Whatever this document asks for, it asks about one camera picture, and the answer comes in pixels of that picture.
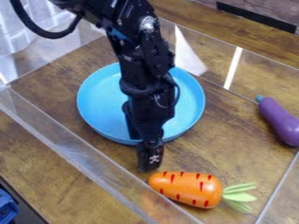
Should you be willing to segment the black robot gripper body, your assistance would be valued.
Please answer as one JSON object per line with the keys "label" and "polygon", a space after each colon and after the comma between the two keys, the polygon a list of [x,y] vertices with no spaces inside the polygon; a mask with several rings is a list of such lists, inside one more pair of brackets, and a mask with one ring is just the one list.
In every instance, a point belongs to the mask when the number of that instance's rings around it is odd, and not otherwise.
{"label": "black robot gripper body", "polygon": [[155,148],[163,144],[164,124],[174,118],[180,88],[172,77],[158,81],[154,92],[130,95],[128,110],[131,121],[140,136],[142,144]]}

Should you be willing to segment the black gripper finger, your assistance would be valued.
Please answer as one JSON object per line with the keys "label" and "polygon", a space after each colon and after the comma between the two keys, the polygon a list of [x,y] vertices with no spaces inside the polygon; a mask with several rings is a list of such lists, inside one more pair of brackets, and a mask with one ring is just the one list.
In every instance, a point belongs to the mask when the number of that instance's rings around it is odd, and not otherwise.
{"label": "black gripper finger", "polygon": [[136,146],[138,170],[150,172],[160,167],[164,158],[164,147],[148,148],[143,144]]}
{"label": "black gripper finger", "polygon": [[140,136],[139,136],[139,133],[136,132],[135,125],[131,121],[130,110],[128,110],[128,102],[126,102],[123,104],[122,109],[123,109],[123,112],[124,112],[124,115],[126,115],[126,125],[127,125],[130,138],[134,139],[134,140],[139,140]]}

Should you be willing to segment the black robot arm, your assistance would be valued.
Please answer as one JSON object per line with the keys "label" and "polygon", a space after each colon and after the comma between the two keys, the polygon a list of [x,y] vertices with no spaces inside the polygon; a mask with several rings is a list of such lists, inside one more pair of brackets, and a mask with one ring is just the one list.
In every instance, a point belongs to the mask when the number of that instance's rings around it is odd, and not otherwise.
{"label": "black robot arm", "polygon": [[120,65],[120,90],[138,169],[156,169],[164,157],[164,124],[174,118],[180,89],[170,75],[174,53],[160,33],[159,18],[147,0],[50,0],[107,32]]}

